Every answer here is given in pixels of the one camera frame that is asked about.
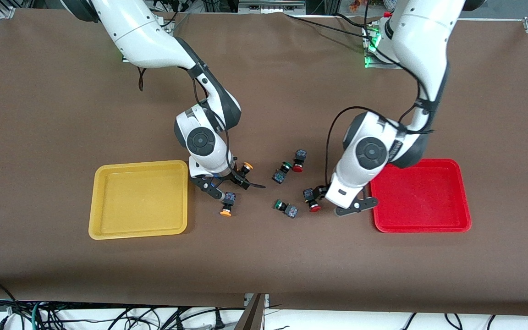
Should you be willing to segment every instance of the black wire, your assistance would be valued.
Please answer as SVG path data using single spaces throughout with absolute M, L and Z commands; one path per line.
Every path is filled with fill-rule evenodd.
M 63 324 L 63 323 L 80 323 L 80 322 L 84 322 L 84 323 L 105 323 L 105 322 L 115 322 L 117 323 L 118 321 L 122 320 L 122 319 L 125 319 L 127 320 L 128 322 L 130 322 L 129 324 L 133 327 L 136 322 L 141 322 L 143 324 L 146 324 L 146 325 L 151 325 L 151 326 L 156 326 L 156 324 L 150 322 L 150 321 L 147 321 L 147 320 L 144 320 L 144 319 L 138 319 L 137 317 L 128 317 L 128 316 L 121 316 L 121 317 L 118 317 L 118 318 L 115 318 L 115 319 L 54 319 L 54 320 L 46 320 L 46 321 L 42 321 L 42 324 L 45 325 L 45 324 Z
M 411 322 L 413 321 L 413 318 L 415 318 L 416 315 L 417 313 L 412 313 L 411 317 L 409 317 L 409 320 L 407 321 L 407 325 L 405 325 L 405 327 L 402 328 L 401 330 L 408 330 L 409 326 L 411 326 Z
M 463 330 L 463 326 L 462 326 L 462 322 L 461 320 L 459 319 L 459 316 L 456 314 L 456 313 L 453 313 L 453 315 L 455 316 L 455 319 L 457 320 L 457 324 L 453 324 L 451 322 L 451 320 L 449 319 L 448 317 L 448 314 L 445 313 L 444 316 L 445 316 L 445 320 L 448 321 L 449 325 L 453 326 L 453 328 L 456 328 L 457 330 Z
M 23 322 L 23 316 L 22 316 L 22 314 L 17 313 L 17 315 L 19 315 L 19 322 L 22 323 L 22 330 L 26 330 L 26 324 L 25 324 L 25 322 Z
M 417 81 L 417 98 L 416 99 L 419 99 L 419 96 L 421 95 L 421 89 L 419 88 L 419 81 Z M 399 118 L 398 118 L 398 123 L 401 124 L 402 123 L 402 120 L 405 118 L 406 115 L 408 115 L 413 109 L 415 108 L 415 104 L 413 103 L 413 105 L 411 107 L 409 107 L 409 109 L 407 111 L 405 111 Z
M 179 307 L 174 313 L 172 313 L 172 315 L 170 315 L 170 317 L 166 320 L 166 322 L 164 322 L 164 324 L 159 328 L 159 330 L 165 330 L 166 327 L 176 319 L 176 317 L 180 316 L 182 313 L 188 311 L 189 309 L 191 308 Z
M 7 290 L 7 288 L 5 286 L 3 286 L 2 284 L 0 284 L 0 289 L 2 289 L 6 295 L 8 295 L 8 297 L 10 299 L 12 299 L 13 301 L 13 305 L 15 305 L 15 307 L 17 307 L 17 312 L 20 313 L 23 309 L 20 308 L 19 304 L 17 303 L 17 299 L 11 294 L 11 292 L 9 292 L 9 290 Z
M 65 327 L 62 326 L 62 323 L 59 322 L 61 319 L 58 317 L 58 315 L 56 315 L 56 311 L 54 307 L 51 307 L 50 309 L 48 309 L 47 321 L 50 321 L 50 320 L 52 320 L 52 324 L 54 324 L 54 326 L 56 326 L 58 330 L 66 330 Z
M 301 17 L 295 17 L 295 16 L 291 16 L 291 15 L 287 15 L 287 16 L 290 17 L 290 18 L 296 19 L 297 21 L 303 21 L 303 22 L 306 22 L 306 23 L 309 23 L 309 24 L 317 25 L 318 27 L 323 27 L 323 28 L 330 29 L 330 30 L 333 30 L 333 31 L 339 31 L 339 32 L 346 33 L 348 35 L 359 36 L 360 38 L 364 38 L 363 35 L 360 35 L 358 33 L 345 31 L 345 30 L 342 30 L 342 29 L 338 29 L 336 27 L 329 27 L 328 25 L 323 25 L 323 24 L 320 24 L 320 23 L 316 23 L 316 22 L 313 22 L 313 21 L 308 21 L 306 19 L 302 19 Z
M 492 324 L 492 321 L 494 321 L 494 318 L 496 315 L 492 315 L 490 319 L 488 320 L 488 324 L 486 325 L 486 330 L 490 330 L 490 325 Z
M 113 320 L 113 322 L 111 322 L 111 324 L 109 324 L 109 328 L 107 328 L 107 330 L 111 330 L 111 328 L 113 328 L 117 321 L 123 318 L 123 316 L 126 315 L 130 310 L 132 310 L 132 308 L 126 308 L 125 311 L 123 311 L 115 320 Z
M 429 93 L 427 92 L 427 88 L 425 88 L 425 84 L 423 83 L 423 81 L 421 81 L 421 79 L 419 79 L 419 77 L 417 77 L 417 75 L 415 75 L 415 73 L 413 73 L 412 71 L 407 69 L 404 65 L 402 65 L 402 64 L 392 60 L 391 58 L 389 58 L 386 54 L 381 52 L 375 44 L 373 44 L 372 38 L 369 36 L 368 29 L 367 29 L 367 27 L 368 27 L 368 4 L 369 4 L 369 1 L 366 2 L 366 6 L 365 6 L 365 9 L 364 9 L 364 27 L 362 27 L 364 29 L 364 32 L 366 33 L 364 38 L 369 40 L 369 43 L 375 48 L 375 50 L 376 50 L 376 52 L 378 54 L 380 54 L 382 57 L 386 58 L 387 60 L 392 62 L 394 65 L 396 65 L 397 67 L 400 67 L 401 69 L 406 71 L 409 75 L 411 75 L 413 78 L 415 78 L 415 80 L 423 87 L 423 91 L 425 92 L 425 95 L 427 96 L 427 99 L 430 99 Z
M 355 27 L 359 27 L 359 28 L 363 28 L 364 31 L 365 31 L 365 34 L 366 35 L 359 35 L 357 33 L 352 33 L 352 32 L 349 32 L 349 31 L 344 31 L 344 30 L 341 30 L 341 29 L 337 29 L 335 27 L 329 27 L 327 25 L 323 25 L 323 24 L 320 24 L 320 23 L 315 23 L 313 21 L 308 21 L 306 19 L 302 19 L 302 18 L 299 18 L 299 17 L 293 17 L 291 15 L 287 15 L 288 17 L 291 17 L 291 18 L 294 18 L 294 19 L 297 19 L 299 21 L 303 21 L 303 22 L 306 22 L 306 23 L 310 23 L 310 24 L 313 24 L 313 25 L 317 25 L 319 27 L 324 27 L 324 28 L 327 28 L 327 29 L 331 29 L 331 30 L 335 30 L 335 31 L 339 31 L 339 32 L 343 32 L 343 33 L 347 33 L 348 35 L 354 35 L 354 36 L 359 36 L 363 39 L 368 39 L 369 40 L 369 43 L 376 49 L 376 52 L 378 54 L 380 54 L 382 57 L 386 58 L 388 61 L 392 62 L 394 65 L 396 65 L 397 67 L 400 67 L 401 69 L 403 69 L 404 71 L 406 71 L 406 73 L 408 73 L 409 75 L 411 75 L 415 81 L 417 81 L 417 99 L 419 98 L 419 96 L 421 95 L 421 90 L 419 88 L 419 86 L 423 87 L 423 91 L 425 92 L 425 95 L 427 96 L 427 98 L 429 99 L 429 93 L 427 92 L 427 88 L 425 87 L 425 84 L 423 84 L 423 81 L 421 81 L 421 79 L 419 79 L 419 77 L 417 77 L 417 75 L 415 75 L 415 73 L 413 73 L 412 71 L 410 71 L 409 69 L 407 69 L 405 66 L 403 66 L 402 64 L 394 61 L 393 59 L 391 59 L 390 57 L 388 57 L 386 54 L 384 54 L 383 52 L 381 52 L 375 44 L 373 44 L 372 42 L 372 38 L 369 37 L 369 33 L 368 33 L 368 29 L 366 28 L 367 26 L 367 21 L 368 21 L 368 4 L 369 4 L 369 1 L 366 2 L 366 6 L 365 6 L 365 10 L 364 10 L 364 24 L 358 24 L 358 23 L 355 23 L 354 21 L 350 20 L 348 17 L 340 14 L 340 13 L 336 13 L 334 14 L 335 16 L 338 16 L 338 17 L 342 17 L 344 18 L 348 23 L 350 23 L 351 25 L 354 25 Z M 413 109 L 415 108 L 415 104 L 413 103 L 413 105 L 403 113 L 403 115 L 400 117 L 399 119 L 399 122 L 402 121 L 402 119 L 404 119 L 404 117 L 406 115 L 408 115 L 408 113 L 410 113 Z
M 127 330 L 132 330 L 132 328 L 134 327 L 134 325 L 137 324 L 138 321 L 140 321 L 142 317 L 144 317 L 146 314 L 151 313 L 153 310 L 155 310 L 155 308 L 151 308 L 151 309 L 149 309 L 148 311 L 142 313 L 138 318 L 136 318 L 136 321 L 134 321 L 133 324 L 130 325 L 129 328 L 127 328 Z
M 341 18 L 345 19 L 345 20 L 346 20 L 348 23 L 350 23 L 351 25 L 354 25 L 355 27 L 359 27 L 359 28 L 363 28 L 363 27 L 364 27 L 364 24 L 356 23 L 356 22 L 350 20 L 349 17 L 347 17 L 346 15 L 343 15 L 343 14 L 341 14 L 341 13 L 336 12 L 335 14 L 333 14 L 333 16 L 341 17 Z
M 160 27 L 166 27 L 168 24 L 172 23 L 172 21 L 174 21 L 174 19 L 176 18 L 176 15 L 178 15 L 178 12 L 174 12 L 174 15 L 172 15 L 172 18 L 168 20 L 166 23 L 164 23 L 164 25 L 160 25 Z
M 162 321 L 160 321 L 160 317 L 158 313 L 156 313 L 155 308 L 152 309 L 152 313 L 154 313 L 154 315 L 156 316 L 156 319 L 158 320 L 158 327 L 160 328 L 160 326 L 162 326 Z
M 195 79 L 192 80 L 192 88 L 193 88 L 193 91 L 195 92 L 195 100 L 197 101 L 197 104 L 201 104 L 201 102 L 199 102 L 199 97 L 197 96 L 197 84 L 195 83 Z M 249 184 L 250 186 L 252 186 L 254 188 L 260 188 L 260 189 L 266 188 L 266 186 L 263 186 L 262 184 L 249 182 L 246 178 L 243 178 L 243 177 L 239 176 L 237 174 L 237 172 L 235 171 L 235 169 L 233 169 L 233 167 L 231 166 L 231 162 L 229 161 L 229 133 L 227 131 L 226 124 L 224 124 L 224 121 L 221 119 L 221 117 L 218 114 L 215 113 L 215 111 L 213 111 L 211 109 L 210 109 L 210 111 L 211 111 L 211 113 L 213 115 L 215 115 L 215 117 L 220 122 L 221 127 L 223 128 L 223 130 L 225 132 L 225 144 L 226 144 L 226 146 L 225 146 L 225 160 L 227 162 L 228 169 L 231 171 L 231 174 L 233 175 L 233 177 L 236 180 L 239 180 L 241 182 L 245 182 L 245 183 Z
M 214 312 L 216 310 L 219 310 L 219 311 L 243 311 L 243 308 L 218 308 L 218 309 L 208 309 L 207 311 L 202 311 L 202 312 L 199 312 L 199 313 L 195 313 L 195 314 L 192 314 L 192 315 L 189 315 L 188 317 L 185 317 L 183 319 L 181 319 L 180 321 L 180 324 L 182 325 L 182 323 L 184 321 L 186 321 L 187 319 L 189 318 L 193 318 L 193 317 L 196 317 L 196 316 L 199 316 L 199 315 L 203 315 L 205 313 L 211 313 L 211 312 Z M 168 330 L 172 330 L 175 326 L 177 326 L 179 324 L 179 322 L 177 322 L 176 324 L 174 324 L 173 326 L 171 326 L 170 328 L 168 328 Z
M 128 319 L 123 324 L 123 330 L 126 330 L 126 326 L 128 326 L 128 325 L 130 326 L 130 328 L 132 328 L 132 321 L 129 319 L 129 315 L 127 315 L 127 313 L 126 313 L 126 318 L 128 318 Z
M 140 79 L 138 79 L 138 88 L 140 90 L 140 92 L 143 92 L 144 91 L 144 73 L 146 72 L 146 69 L 141 69 L 140 67 L 138 67 L 138 72 L 140 73 Z
M 386 117 L 384 117 L 383 115 L 381 115 L 381 113 L 375 111 L 375 110 L 372 110 L 371 108 L 369 107 L 364 107 L 364 106 L 350 106 L 350 107 L 346 107 L 345 109 L 343 109 L 342 111 L 340 111 L 336 116 L 335 118 L 333 119 L 333 121 L 331 122 L 331 126 L 329 126 L 329 132 L 327 132 L 327 141 L 325 142 L 325 185 L 328 186 L 329 185 L 329 179 L 327 178 L 327 167 L 328 167 L 328 163 L 329 163 L 329 140 L 331 138 L 331 130 L 333 130 L 333 126 L 335 125 L 337 119 L 343 115 L 343 113 L 345 113 L 346 111 L 350 111 L 352 109 L 358 109 L 358 110 L 366 110 L 368 112 L 371 112 L 375 115 L 377 115 L 382 121 L 384 121 L 385 123 L 388 123 L 388 125 L 394 127 L 394 129 L 396 130 L 401 130 L 403 132 L 405 132 L 406 134 L 430 134 L 430 133 L 433 133 L 433 130 L 427 130 L 427 131 L 415 131 L 415 130 L 409 130 L 407 129 L 404 125 L 394 125 L 390 120 L 388 120 Z

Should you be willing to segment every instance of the robotic arm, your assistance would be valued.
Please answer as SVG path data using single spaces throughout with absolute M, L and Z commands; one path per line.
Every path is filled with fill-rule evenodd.
M 431 128 L 449 72 L 448 38 L 463 5 L 464 0 L 399 0 L 392 17 L 377 22 L 379 33 L 369 51 L 383 63 L 408 69 L 419 81 L 419 98 L 408 126 L 370 112 L 354 118 L 325 195 L 335 205 L 359 205 L 358 193 L 387 163 L 404 168 L 423 156 L 424 133 Z
M 235 158 L 218 135 L 237 125 L 241 109 L 191 46 L 164 31 L 143 0 L 61 0 L 61 3 L 83 21 L 101 21 L 111 40 L 133 65 L 148 69 L 180 67 L 201 84 L 207 98 L 178 115 L 174 124 L 176 139 L 191 155 L 191 181 L 216 199 L 223 198 L 222 191 L 205 178 L 230 179 L 247 189 L 245 174 L 250 168 L 244 166 L 242 172 L 236 172 Z

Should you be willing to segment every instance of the yellow tray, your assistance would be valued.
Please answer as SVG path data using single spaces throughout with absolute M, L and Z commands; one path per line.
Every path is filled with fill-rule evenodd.
M 88 234 L 94 240 L 180 234 L 187 227 L 184 161 L 104 165 L 95 173 Z

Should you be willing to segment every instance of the white floor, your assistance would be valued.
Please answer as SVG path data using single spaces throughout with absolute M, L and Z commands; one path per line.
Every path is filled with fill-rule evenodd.
M 193 308 L 182 315 L 191 315 L 197 311 L 211 308 Z M 148 309 L 134 309 L 128 315 L 139 316 Z M 176 309 L 160 308 L 157 313 L 164 322 Z M 72 311 L 60 311 L 60 319 L 90 319 L 90 320 L 112 320 L 116 318 L 123 309 L 81 309 Z M 242 311 L 222 311 L 222 321 L 226 324 L 237 322 Z M 7 315 L 0 312 L 0 321 Z M 264 317 L 265 330 L 279 330 L 288 326 L 287 330 L 400 330 L 402 329 L 410 313 L 370 313 L 370 312 L 336 312 L 336 311 L 302 311 L 294 309 L 267 310 Z M 452 322 L 455 317 L 449 315 Z M 464 330 L 486 330 L 490 315 L 460 314 Z M 139 324 L 132 330 L 156 330 L 158 320 L 154 314 L 149 313 L 143 318 L 152 322 L 155 326 Z M 113 330 L 122 330 L 126 327 L 125 321 L 119 321 Z M 111 321 L 103 323 L 75 322 L 64 324 L 67 330 L 107 330 Z M 183 322 L 185 329 L 196 329 L 206 325 L 215 324 L 214 313 L 206 313 Z M 31 324 L 26 322 L 26 329 L 31 329 Z M 21 330 L 21 323 L 17 315 L 8 319 L 5 330 Z M 419 313 L 414 318 L 409 330 L 453 330 L 444 314 Z M 528 330 L 528 317 L 499 315 L 491 324 L 490 330 Z

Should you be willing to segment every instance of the brown table surface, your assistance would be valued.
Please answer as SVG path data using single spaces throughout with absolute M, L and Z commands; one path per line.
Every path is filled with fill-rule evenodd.
M 92 240 L 98 167 L 188 159 L 172 125 L 195 103 L 191 81 L 180 69 L 149 70 L 140 92 L 100 24 L 17 10 L 0 22 L 0 282 L 17 298 L 236 306 L 244 292 L 266 292 L 283 308 L 528 314 L 520 22 L 460 21 L 449 40 L 452 73 L 425 156 L 461 166 L 465 234 L 383 234 L 370 212 L 337 218 L 327 201 L 315 214 L 301 203 L 323 181 L 338 111 L 364 105 L 398 118 L 413 102 L 404 71 L 364 69 L 359 38 L 282 14 L 191 15 L 177 33 L 241 104 L 231 150 L 268 188 L 226 184 L 238 196 L 229 219 L 192 189 L 184 234 Z M 332 166 L 354 115 L 335 127 Z M 304 173 L 278 186 L 270 176 L 299 148 Z M 271 209 L 277 198 L 299 204 L 299 217 Z

